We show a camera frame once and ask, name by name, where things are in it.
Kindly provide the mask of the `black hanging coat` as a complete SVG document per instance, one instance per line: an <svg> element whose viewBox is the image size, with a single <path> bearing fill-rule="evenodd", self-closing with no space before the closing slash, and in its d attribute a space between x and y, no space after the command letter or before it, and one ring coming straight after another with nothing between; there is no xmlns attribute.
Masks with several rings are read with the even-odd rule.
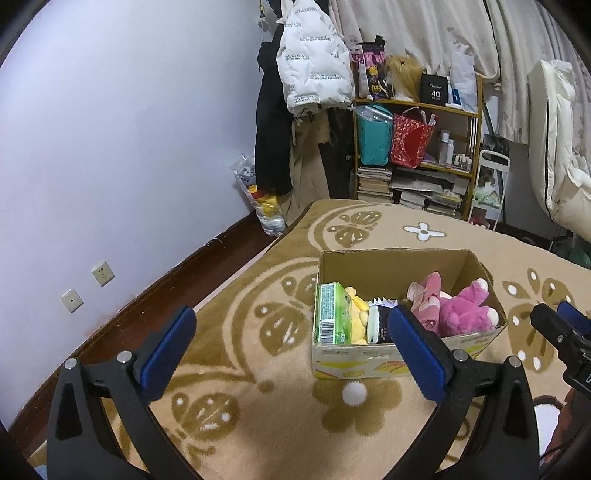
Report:
<svg viewBox="0 0 591 480"><path fill-rule="evenodd" d="M290 193L290 139L293 115L283 98L283 82L277 70L276 55L283 37L283 25L278 25L273 40L263 42L257 62L263 71L262 86L256 105L256 185L273 191L277 196Z"/></svg>

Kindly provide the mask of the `white puffer jacket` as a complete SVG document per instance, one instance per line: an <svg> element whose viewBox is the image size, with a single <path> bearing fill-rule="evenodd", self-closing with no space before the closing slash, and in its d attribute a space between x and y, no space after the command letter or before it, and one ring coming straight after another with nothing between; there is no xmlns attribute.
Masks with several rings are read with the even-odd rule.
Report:
<svg viewBox="0 0 591 480"><path fill-rule="evenodd" d="M287 110L297 118L349 107L355 98L351 57L331 17L315 1L297 1L280 25L276 64Z"/></svg>

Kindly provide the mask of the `white bedding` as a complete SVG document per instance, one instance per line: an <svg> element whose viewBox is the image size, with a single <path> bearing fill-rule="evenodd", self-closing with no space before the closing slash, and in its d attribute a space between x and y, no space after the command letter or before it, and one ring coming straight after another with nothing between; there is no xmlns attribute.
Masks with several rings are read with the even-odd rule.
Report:
<svg viewBox="0 0 591 480"><path fill-rule="evenodd" d="M528 75L529 171L536 199L557 225L590 240L590 169L574 149L573 69L537 62Z"/></svg>

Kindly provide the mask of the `teal bag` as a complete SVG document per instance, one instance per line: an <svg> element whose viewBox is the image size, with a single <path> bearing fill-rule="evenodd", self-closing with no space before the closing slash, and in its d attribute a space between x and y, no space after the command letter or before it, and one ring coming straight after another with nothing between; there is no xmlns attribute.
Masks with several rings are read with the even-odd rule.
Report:
<svg viewBox="0 0 591 480"><path fill-rule="evenodd" d="M390 161L394 115L378 104L355 107L361 162L383 167Z"/></svg>

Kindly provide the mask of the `cardboard box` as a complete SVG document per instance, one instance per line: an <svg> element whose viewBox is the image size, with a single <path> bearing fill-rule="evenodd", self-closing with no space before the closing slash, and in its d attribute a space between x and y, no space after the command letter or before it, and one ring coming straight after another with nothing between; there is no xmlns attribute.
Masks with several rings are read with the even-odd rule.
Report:
<svg viewBox="0 0 591 480"><path fill-rule="evenodd" d="M424 280L439 272L442 290L456 295L474 280L484 278L489 284L489 297L484 302L499 313L499 326L489 332L447 337L446 346L461 348L478 356L506 326L506 315L492 284L492 275L478 257L466 249L386 249L331 251L321 255L318 286L339 282L346 289L352 286L359 297L369 302L376 297L407 301L412 282ZM325 380L391 379L407 375L407 368L397 347L392 344L321 345L311 340L311 368L315 378Z"/></svg>

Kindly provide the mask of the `lower wall socket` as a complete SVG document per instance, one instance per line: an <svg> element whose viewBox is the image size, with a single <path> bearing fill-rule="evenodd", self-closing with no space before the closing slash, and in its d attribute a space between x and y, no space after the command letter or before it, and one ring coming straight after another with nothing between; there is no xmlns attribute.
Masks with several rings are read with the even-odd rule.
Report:
<svg viewBox="0 0 591 480"><path fill-rule="evenodd" d="M63 305L69 313L74 313L79 309L84 301L75 289L69 289L60 297Z"/></svg>

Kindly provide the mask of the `yellow plush toy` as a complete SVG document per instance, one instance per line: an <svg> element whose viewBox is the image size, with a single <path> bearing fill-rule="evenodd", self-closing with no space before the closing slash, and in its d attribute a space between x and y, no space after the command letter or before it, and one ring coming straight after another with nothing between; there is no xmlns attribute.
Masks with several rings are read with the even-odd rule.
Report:
<svg viewBox="0 0 591 480"><path fill-rule="evenodd" d="M349 295L349 316L351 316L351 340L352 345L367 345L367 329L369 321L369 304L356 294L352 286L346 287L346 294Z"/></svg>

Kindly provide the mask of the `beige hanging coat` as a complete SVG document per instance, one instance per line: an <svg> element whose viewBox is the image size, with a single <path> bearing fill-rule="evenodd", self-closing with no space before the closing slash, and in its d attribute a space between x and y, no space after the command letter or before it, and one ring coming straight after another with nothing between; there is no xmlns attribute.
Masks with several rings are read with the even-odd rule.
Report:
<svg viewBox="0 0 591 480"><path fill-rule="evenodd" d="M291 190L277 196L287 226L294 224L309 204L329 199L329 184L318 145L328 143L331 137L327 111L313 119L294 122L290 140Z"/></svg>

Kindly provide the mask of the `pink plastic bag roll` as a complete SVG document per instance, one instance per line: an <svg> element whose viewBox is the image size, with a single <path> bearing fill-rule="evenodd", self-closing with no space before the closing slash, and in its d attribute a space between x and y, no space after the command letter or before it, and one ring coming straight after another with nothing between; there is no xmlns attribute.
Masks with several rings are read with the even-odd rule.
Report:
<svg viewBox="0 0 591 480"><path fill-rule="evenodd" d="M429 274L422 282L412 282L407 299L412 303L411 312L426 330L437 333L441 309L441 284L439 272Z"/></svg>

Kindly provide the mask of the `green tissue pack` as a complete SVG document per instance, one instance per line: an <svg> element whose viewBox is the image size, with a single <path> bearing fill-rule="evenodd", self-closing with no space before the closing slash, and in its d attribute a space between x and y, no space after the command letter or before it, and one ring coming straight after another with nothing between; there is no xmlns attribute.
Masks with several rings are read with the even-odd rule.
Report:
<svg viewBox="0 0 591 480"><path fill-rule="evenodd" d="M315 343L351 345L351 297L339 282L318 286L315 294Z"/></svg>

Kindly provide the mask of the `white metal rack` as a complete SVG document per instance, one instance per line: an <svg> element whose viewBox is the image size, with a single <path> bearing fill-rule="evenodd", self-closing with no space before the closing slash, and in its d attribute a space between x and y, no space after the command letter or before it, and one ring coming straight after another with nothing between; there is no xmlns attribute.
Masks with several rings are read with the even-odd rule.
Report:
<svg viewBox="0 0 591 480"><path fill-rule="evenodd" d="M488 149L480 152L468 216L471 224L497 229L504 213L510 166L506 155Z"/></svg>

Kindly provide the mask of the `clear bag of toys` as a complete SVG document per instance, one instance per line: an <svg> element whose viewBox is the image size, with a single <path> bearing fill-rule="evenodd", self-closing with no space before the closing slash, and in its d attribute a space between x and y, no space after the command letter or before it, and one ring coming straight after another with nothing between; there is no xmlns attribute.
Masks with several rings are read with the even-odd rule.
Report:
<svg viewBox="0 0 591 480"><path fill-rule="evenodd" d="M256 160L253 157L242 156L242 159L231 166L231 171L235 175L238 188L256 212L263 232L280 237L286 230L283 211L273 191L259 189L256 181Z"/></svg>

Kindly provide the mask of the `beige curtain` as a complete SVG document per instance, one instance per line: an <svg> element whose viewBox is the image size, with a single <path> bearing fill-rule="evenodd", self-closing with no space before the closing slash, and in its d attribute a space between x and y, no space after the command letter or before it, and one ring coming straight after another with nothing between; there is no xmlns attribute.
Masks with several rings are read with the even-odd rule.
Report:
<svg viewBox="0 0 591 480"><path fill-rule="evenodd" d="M590 72L558 22L537 1L332 1L332 21L346 45L386 41L390 55L411 54L428 72L448 75L452 53L467 49L475 70L495 86L493 117L505 139L529 141L528 75L540 60L573 67L573 145L590 149Z"/></svg>

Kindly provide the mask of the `blonde wig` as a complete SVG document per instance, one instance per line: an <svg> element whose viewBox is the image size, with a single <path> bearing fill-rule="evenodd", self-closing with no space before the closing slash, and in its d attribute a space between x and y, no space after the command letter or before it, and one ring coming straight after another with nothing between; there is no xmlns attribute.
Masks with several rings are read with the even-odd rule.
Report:
<svg viewBox="0 0 591 480"><path fill-rule="evenodd" d="M387 70L394 97L418 102L423 76L423 67L412 55L392 55L387 60Z"/></svg>

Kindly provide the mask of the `black box with 40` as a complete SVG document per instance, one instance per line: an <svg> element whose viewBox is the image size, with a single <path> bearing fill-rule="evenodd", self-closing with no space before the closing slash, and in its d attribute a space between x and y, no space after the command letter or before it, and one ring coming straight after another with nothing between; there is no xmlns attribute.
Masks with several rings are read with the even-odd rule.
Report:
<svg viewBox="0 0 591 480"><path fill-rule="evenodd" d="M420 86L420 101L431 105L446 106L448 100L448 78L439 75L423 74Z"/></svg>

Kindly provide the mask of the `pink plush bear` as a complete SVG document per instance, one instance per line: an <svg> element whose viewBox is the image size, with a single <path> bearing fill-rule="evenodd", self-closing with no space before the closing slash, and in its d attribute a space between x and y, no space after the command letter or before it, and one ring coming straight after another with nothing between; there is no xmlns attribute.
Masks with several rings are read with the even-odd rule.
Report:
<svg viewBox="0 0 591 480"><path fill-rule="evenodd" d="M499 313L484 305L488 297L489 284L484 278L474 280L456 296L442 292L438 334L446 338L496 329L499 326Z"/></svg>

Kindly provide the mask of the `wooden shelf unit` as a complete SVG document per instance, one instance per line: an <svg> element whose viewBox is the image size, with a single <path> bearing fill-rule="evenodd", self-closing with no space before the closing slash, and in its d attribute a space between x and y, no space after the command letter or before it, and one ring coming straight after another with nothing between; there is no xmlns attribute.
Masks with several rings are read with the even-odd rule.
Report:
<svg viewBox="0 0 591 480"><path fill-rule="evenodd" d="M461 218L468 220L483 138L483 78L476 76L477 110L396 99L358 98L359 106L382 106L394 114L390 163L414 172L438 171L468 181L461 194Z"/></svg>

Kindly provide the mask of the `white-haired blindfold plush doll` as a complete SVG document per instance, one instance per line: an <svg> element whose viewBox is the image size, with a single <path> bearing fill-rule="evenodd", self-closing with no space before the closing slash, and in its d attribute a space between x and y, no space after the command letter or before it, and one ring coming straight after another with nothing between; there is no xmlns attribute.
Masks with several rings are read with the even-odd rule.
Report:
<svg viewBox="0 0 591 480"><path fill-rule="evenodd" d="M385 307L385 308L396 308L398 306L397 300L388 299L385 297L376 297L370 300L370 306L378 306L378 307Z"/></svg>

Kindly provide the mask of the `wall socket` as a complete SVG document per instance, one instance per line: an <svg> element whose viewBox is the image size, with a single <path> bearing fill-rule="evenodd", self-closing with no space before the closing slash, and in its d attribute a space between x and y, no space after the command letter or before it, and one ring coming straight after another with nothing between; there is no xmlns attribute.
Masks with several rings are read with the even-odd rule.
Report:
<svg viewBox="0 0 591 480"><path fill-rule="evenodd" d="M91 273L100 287L104 287L115 278L107 261L103 261L100 265L93 268Z"/></svg>
<svg viewBox="0 0 591 480"><path fill-rule="evenodd" d="M63 305L69 313L74 313L79 309L84 301L75 289L69 289L60 297Z"/></svg>

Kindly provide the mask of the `stack of books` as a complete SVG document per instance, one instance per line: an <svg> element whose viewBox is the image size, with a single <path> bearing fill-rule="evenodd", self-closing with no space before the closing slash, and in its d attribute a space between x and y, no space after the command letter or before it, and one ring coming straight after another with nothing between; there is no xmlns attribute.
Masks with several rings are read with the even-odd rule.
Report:
<svg viewBox="0 0 591 480"><path fill-rule="evenodd" d="M391 191L391 180L393 170L389 166L360 166L356 170L356 198L363 201L375 201L391 203L393 193Z"/></svg>

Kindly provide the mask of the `red gift bag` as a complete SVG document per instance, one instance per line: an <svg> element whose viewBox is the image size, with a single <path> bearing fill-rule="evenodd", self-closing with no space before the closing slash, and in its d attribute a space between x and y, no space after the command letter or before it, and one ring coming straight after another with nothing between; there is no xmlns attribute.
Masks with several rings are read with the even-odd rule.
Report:
<svg viewBox="0 0 591 480"><path fill-rule="evenodd" d="M425 157L439 116L419 107L394 114L390 159L394 165L415 169Z"/></svg>

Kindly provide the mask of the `upper wall socket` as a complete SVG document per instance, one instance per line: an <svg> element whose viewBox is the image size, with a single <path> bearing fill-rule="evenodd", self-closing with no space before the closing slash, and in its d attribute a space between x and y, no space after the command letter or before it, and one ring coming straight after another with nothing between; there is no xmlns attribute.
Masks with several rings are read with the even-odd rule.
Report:
<svg viewBox="0 0 591 480"><path fill-rule="evenodd" d="M104 287L115 278L107 261L103 261L100 265L93 268L91 273L100 287Z"/></svg>

